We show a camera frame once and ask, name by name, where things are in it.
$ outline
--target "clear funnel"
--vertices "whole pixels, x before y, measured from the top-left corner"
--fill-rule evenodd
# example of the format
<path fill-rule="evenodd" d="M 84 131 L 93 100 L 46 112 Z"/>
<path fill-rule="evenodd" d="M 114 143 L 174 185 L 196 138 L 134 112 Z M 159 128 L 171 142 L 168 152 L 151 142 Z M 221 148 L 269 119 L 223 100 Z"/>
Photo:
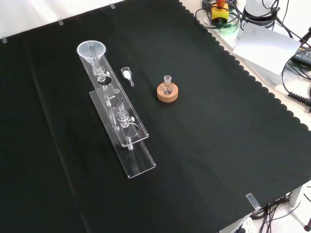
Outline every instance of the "clear funnel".
<path fill-rule="evenodd" d="M 88 40 L 85 42 L 82 42 L 77 47 L 77 53 L 83 57 L 88 63 L 92 64 L 94 66 L 95 61 L 92 57 L 92 52 L 89 49 L 89 46 L 94 43 L 95 45 L 95 52 L 97 55 L 98 60 L 103 56 L 103 54 L 106 52 L 106 47 L 102 42 L 96 41 L 96 40 Z"/>

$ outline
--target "wooden flask stand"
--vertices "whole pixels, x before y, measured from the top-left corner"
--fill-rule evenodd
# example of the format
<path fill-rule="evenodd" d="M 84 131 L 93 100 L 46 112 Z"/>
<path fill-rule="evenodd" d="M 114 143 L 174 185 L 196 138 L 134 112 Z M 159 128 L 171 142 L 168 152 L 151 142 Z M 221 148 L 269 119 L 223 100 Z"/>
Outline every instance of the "wooden flask stand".
<path fill-rule="evenodd" d="M 161 86 L 162 86 L 163 84 L 164 84 L 164 83 L 161 83 L 161 84 L 157 87 L 157 89 L 156 89 L 156 95 L 157 95 L 158 99 L 159 99 L 160 101 L 162 101 L 162 102 L 165 102 L 165 103 L 170 103 L 170 102 L 175 101 L 175 100 L 177 99 L 177 97 L 178 97 L 178 87 L 177 87 L 175 84 L 172 83 L 173 86 L 174 86 L 174 92 L 171 93 L 170 95 L 165 95 L 165 94 L 163 94 L 163 93 L 161 92 Z"/>

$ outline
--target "yellow device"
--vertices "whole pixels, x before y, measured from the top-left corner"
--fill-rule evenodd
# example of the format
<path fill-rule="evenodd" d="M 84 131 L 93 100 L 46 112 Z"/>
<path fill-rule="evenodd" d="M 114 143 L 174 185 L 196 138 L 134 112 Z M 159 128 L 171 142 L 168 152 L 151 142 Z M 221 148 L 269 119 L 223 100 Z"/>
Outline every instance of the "yellow device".
<path fill-rule="evenodd" d="M 228 22 L 228 19 L 229 19 L 228 3 L 225 3 L 223 8 L 224 9 L 222 9 L 222 8 L 219 9 L 217 7 L 212 7 L 212 9 L 211 9 L 211 19 L 212 19 L 212 21 L 214 23 L 223 24 L 223 23 L 227 23 Z"/>

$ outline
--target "white paper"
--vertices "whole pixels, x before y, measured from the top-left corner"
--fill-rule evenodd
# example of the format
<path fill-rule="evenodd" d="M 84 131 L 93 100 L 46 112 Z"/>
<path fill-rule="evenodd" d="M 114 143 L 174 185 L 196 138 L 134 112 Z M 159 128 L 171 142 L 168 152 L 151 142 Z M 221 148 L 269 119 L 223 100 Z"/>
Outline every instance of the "white paper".
<path fill-rule="evenodd" d="M 248 23 L 233 53 L 279 75 L 299 46 L 290 37 Z"/>

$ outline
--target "black device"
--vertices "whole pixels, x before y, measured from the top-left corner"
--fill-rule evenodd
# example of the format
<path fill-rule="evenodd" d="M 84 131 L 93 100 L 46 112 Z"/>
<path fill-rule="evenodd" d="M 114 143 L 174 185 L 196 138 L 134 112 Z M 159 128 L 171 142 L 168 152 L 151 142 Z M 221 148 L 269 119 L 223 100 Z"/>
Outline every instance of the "black device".
<path fill-rule="evenodd" d="M 300 46 L 296 53 L 307 50 L 306 47 Z M 292 61 L 311 68 L 311 52 L 303 52 L 292 58 Z"/>

